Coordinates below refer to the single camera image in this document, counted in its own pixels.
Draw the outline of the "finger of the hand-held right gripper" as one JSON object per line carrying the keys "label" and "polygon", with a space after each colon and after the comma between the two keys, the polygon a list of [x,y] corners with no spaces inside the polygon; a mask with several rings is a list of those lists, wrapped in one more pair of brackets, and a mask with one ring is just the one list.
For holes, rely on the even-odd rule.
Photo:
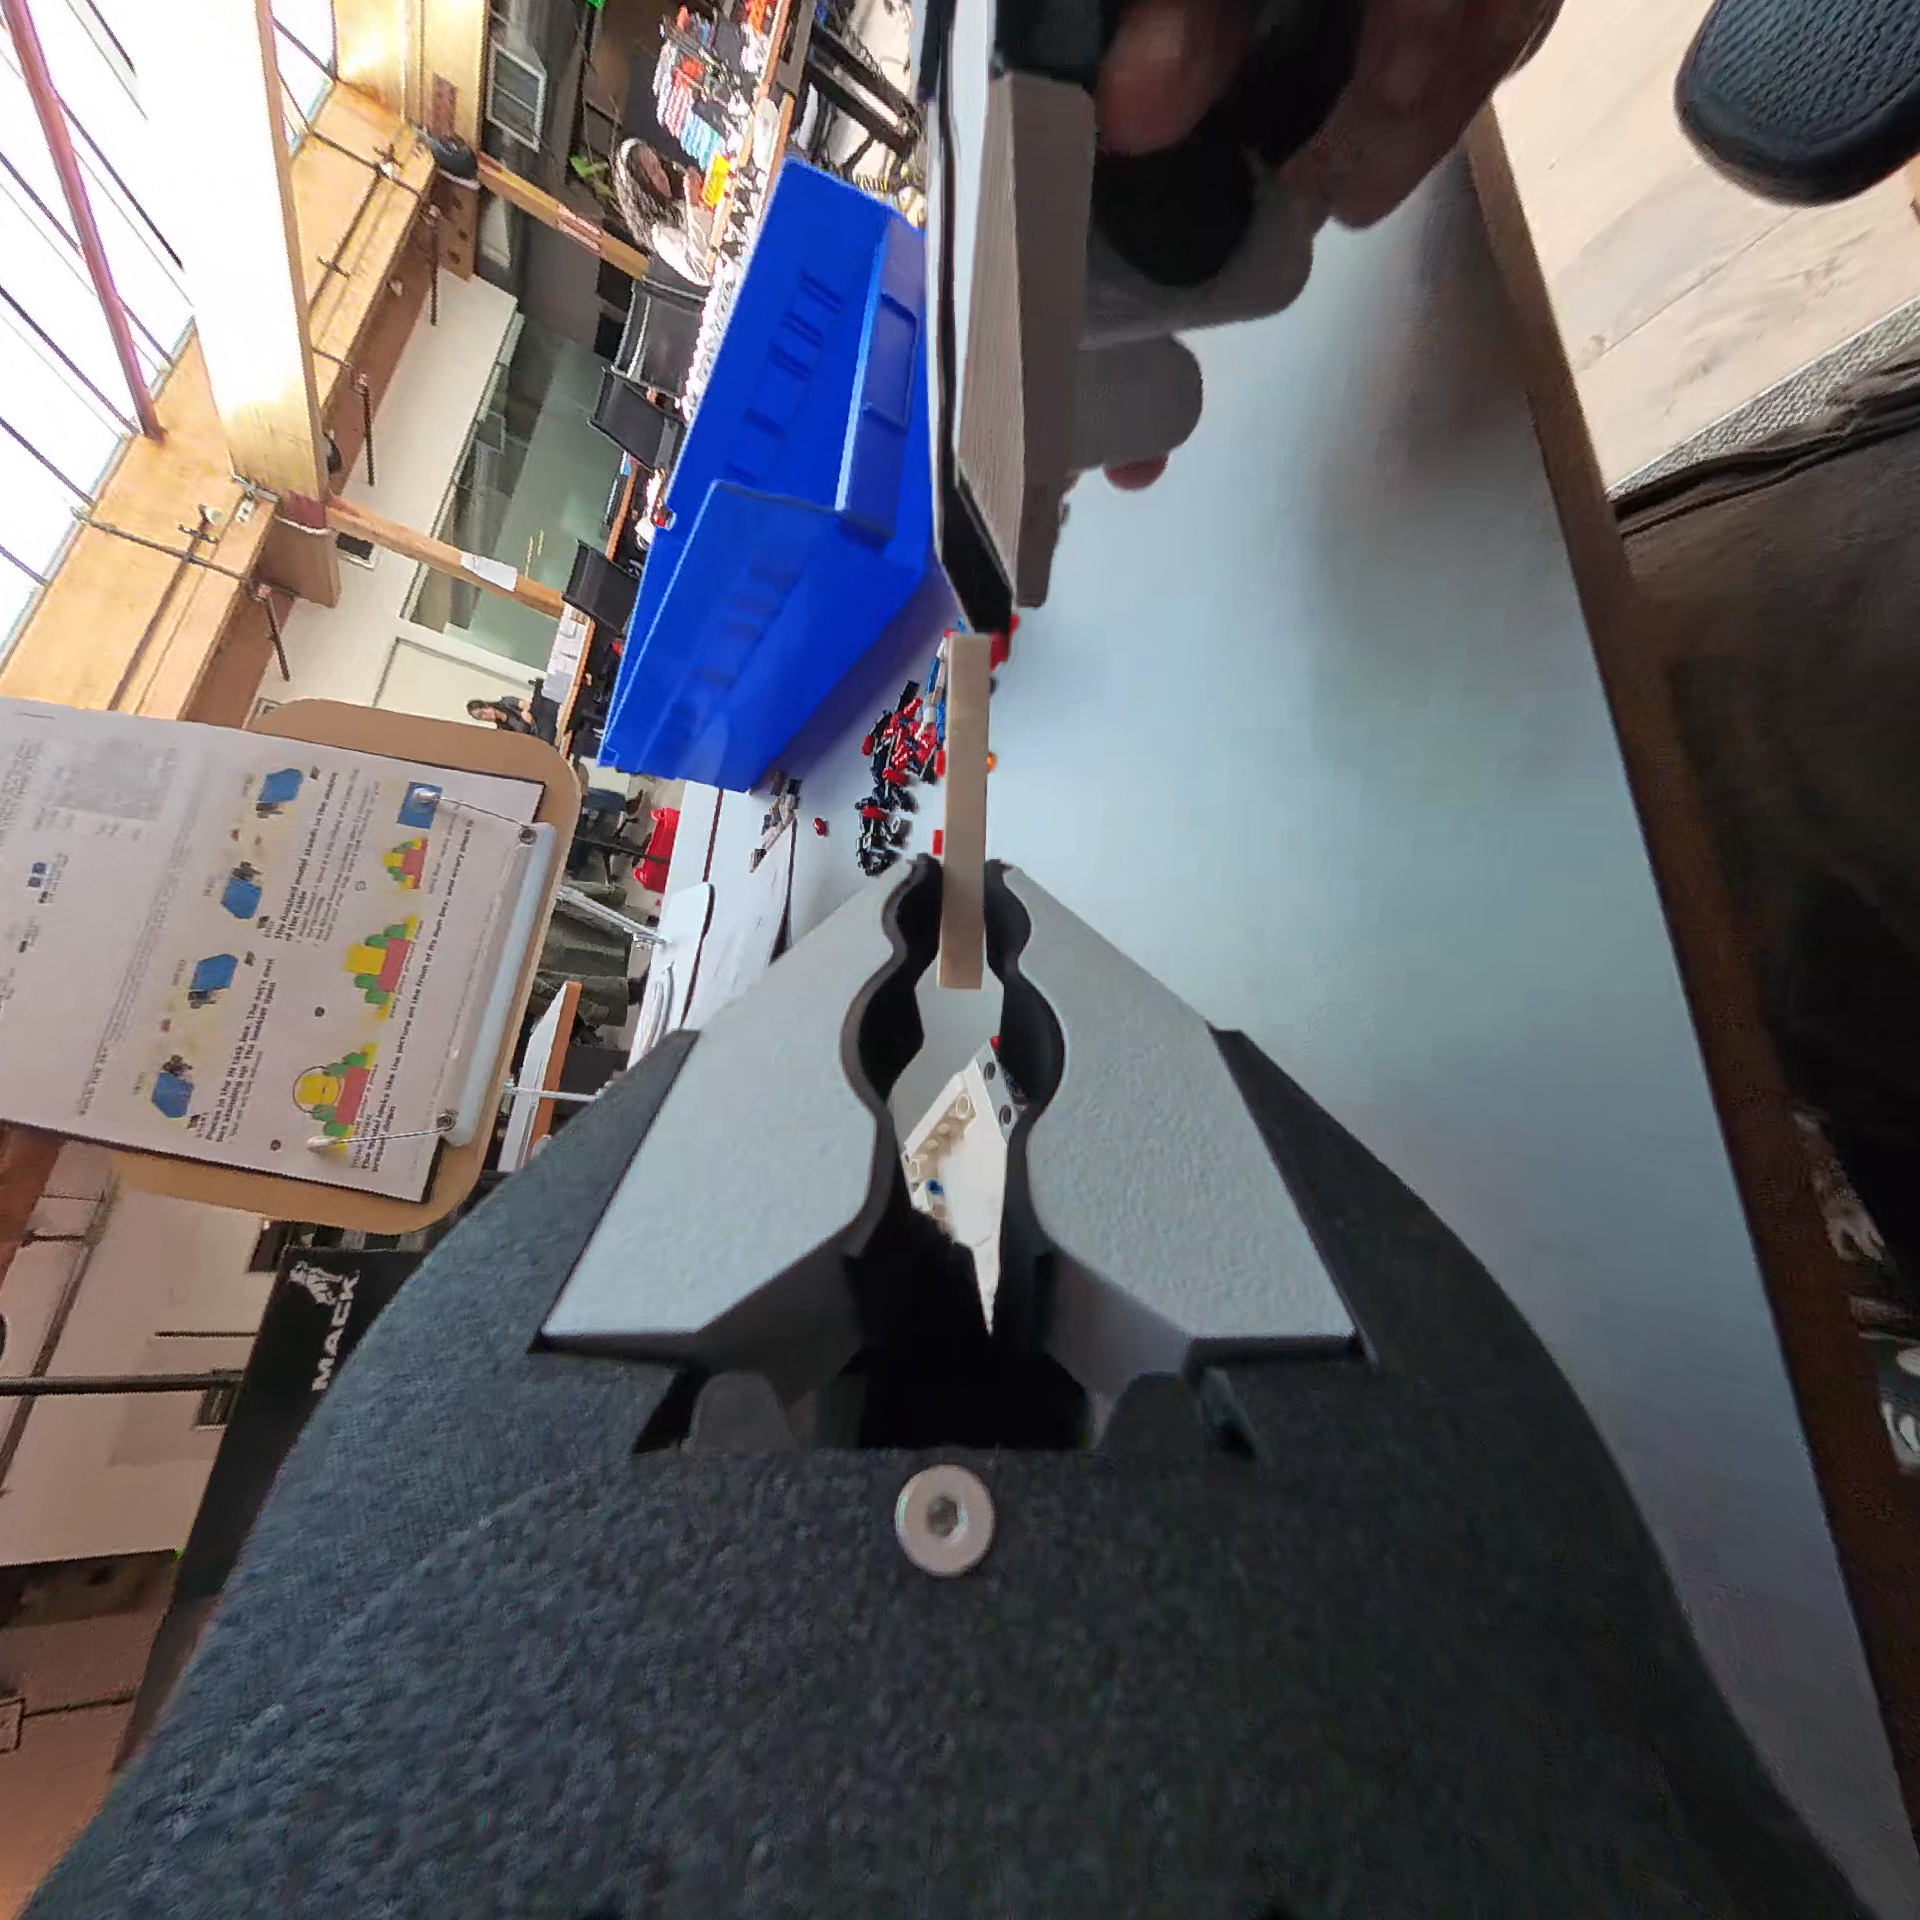
{"label": "finger of the hand-held right gripper", "polygon": [[974,633],[1045,603],[1078,478],[1094,101],[930,9],[933,541]]}

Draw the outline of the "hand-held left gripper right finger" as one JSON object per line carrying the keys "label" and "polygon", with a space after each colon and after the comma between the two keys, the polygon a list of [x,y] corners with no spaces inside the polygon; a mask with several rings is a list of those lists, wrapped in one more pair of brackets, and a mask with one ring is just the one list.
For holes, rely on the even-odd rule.
{"label": "hand-held left gripper right finger", "polygon": [[1019,866],[988,866],[1007,1143],[989,1311],[1011,1438],[1092,1443],[1146,1378],[1363,1352],[1208,1019]]}

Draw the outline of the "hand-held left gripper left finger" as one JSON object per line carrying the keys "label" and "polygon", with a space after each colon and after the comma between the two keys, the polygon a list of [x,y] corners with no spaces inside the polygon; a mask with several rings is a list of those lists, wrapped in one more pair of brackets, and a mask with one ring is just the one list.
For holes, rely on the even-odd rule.
{"label": "hand-held left gripper left finger", "polygon": [[937,866],[896,868],[642,1074],[660,1103],[541,1323],[660,1375],[642,1443],[941,1439],[941,1225],[890,1111],[937,930]]}

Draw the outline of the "pile of small lego pins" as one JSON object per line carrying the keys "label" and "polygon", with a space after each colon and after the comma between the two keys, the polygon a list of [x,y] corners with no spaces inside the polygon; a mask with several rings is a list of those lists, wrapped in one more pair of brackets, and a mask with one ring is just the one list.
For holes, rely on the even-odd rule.
{"label": "pile of small lego pins", "polygon": [[905,683],[900,701],[882,710],[861,736],[868,793],[856,803],[856,866],[867,880],[879,880],[905,859],[920,789],[949,776],[955,643],[957,631],[944,633],[928,675]]}

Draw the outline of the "white grey lego panel assembly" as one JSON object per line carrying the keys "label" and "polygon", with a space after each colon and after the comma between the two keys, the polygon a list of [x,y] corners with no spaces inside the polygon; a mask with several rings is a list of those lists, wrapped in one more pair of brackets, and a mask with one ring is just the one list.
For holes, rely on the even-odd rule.
{"label": "white grey lego panel assembly", "polygon": [[982,1323],[995,1323],[1011,1151],[1029,1111],[1000,1035],[959,1068],[902,1143],[907,1198],[970,1255]]}

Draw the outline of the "lego set box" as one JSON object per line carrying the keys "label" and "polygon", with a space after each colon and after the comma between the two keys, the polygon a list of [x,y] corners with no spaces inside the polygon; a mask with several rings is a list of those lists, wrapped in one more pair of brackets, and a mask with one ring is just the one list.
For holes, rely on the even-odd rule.
{"label": "lego set box", "polygon": [[204,1507],[180,1552],[178,1600],[217,1596],[258,1512],[377,1316],[417,1271],[417,1250],[291,1250],[207,1481]]}

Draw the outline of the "person's right hand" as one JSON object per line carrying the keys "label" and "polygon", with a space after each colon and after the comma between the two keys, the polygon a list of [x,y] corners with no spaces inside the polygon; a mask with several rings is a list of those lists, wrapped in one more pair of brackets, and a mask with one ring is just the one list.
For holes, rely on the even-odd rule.
{"label": "person's right hand", "polygon": [[[1562,3],[1364,3],[1357,71],[1283,178],[1315,226],[1369,228],[1450,156]],[[1114,153],[1179,145],[1234,84],[1258,3],[1128,3],[1099,70]]]}

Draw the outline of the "black office chair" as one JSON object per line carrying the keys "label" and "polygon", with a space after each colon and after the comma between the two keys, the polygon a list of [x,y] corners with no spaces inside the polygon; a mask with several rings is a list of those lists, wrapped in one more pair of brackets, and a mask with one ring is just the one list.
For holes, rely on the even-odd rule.
{"label": "black office chair", "polygon": [[636,389],[687,394],[701,316],[701,292],[660,289],[650,279],[636,280],[611,368]]}
{"label": "black office chair", "polygon": [[593,424],[650,473],[668,473],[676,465],[687,436],[672,401],[654,399],[611,366],[602,373]]}
{"label": "black office chair", "polygon": [[599,631],[621,637],[630,631],[642,599],[642,571],[609,558],[602,550],[578,541],[563,589],[563,603],[588,616]]}

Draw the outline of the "blue plastic bin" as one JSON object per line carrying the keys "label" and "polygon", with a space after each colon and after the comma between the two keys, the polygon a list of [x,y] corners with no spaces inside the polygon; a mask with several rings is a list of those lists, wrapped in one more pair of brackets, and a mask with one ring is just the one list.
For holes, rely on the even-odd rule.
{"label": "blue plastic bin", "polygon": [[907,216],[780,168],[664,503],[602,763],[728,789],[805,772],[955,616]]}

